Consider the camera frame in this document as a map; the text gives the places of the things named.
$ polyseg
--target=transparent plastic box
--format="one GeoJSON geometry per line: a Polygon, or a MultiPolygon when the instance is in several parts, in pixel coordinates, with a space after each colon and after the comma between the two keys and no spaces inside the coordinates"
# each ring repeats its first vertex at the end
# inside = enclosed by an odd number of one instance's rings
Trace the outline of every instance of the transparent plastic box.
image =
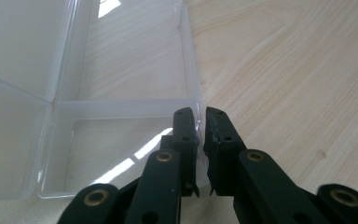
{"type": "Polygon", "coordinates": [[[0,199],[121,188],[188,106],[199,123],[182,1],[0,1],[0,199]]]}

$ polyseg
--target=brass insert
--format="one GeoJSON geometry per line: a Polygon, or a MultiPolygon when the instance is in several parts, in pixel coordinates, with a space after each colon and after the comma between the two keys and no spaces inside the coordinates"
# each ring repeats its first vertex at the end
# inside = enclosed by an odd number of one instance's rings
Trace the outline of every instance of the brass insert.
{"type": "Polygon", "coordinates": [[[84,198],[84,204],[90,207],[98,206],[108,198],[109,193],[106,189],[95,189],[92,192],[88,193],[84,198]]]}
{"type": "Polygon", "coordinates": [[[356,195],[344,189],[332,189],[330,190],[330,195],[334,200],[348,207],[358,207],[358,198],[356,195]]]}
{"type": "Polygon", "coordinates": [[[246,157],[250,161],[263,161],[264,160],[263,154],[258,153],[258,152],[248,152],[248,154],[246,154],[246,157]]]}
{"type": "Polygon", "coordinates": [[[169,152],[161,152],[157,155],[158,161],[170,161],[172,160],[173,155],[169,152]]]}

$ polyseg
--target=wooden table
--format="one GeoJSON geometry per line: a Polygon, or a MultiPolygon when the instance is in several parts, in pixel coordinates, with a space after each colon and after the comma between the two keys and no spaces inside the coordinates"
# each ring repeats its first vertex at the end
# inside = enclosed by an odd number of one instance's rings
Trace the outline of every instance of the wooden table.
{"type": "MultiPolygon", "coordinates": [[[[358,1],[187,0],[203,110],[301,188],[358,190],[358,1]]],[[[181,223],[238,223],[232,199],[184,198],[181,223]]],[[[55,223],[67,199],[0,202],[0,223],[55,223]]]]}

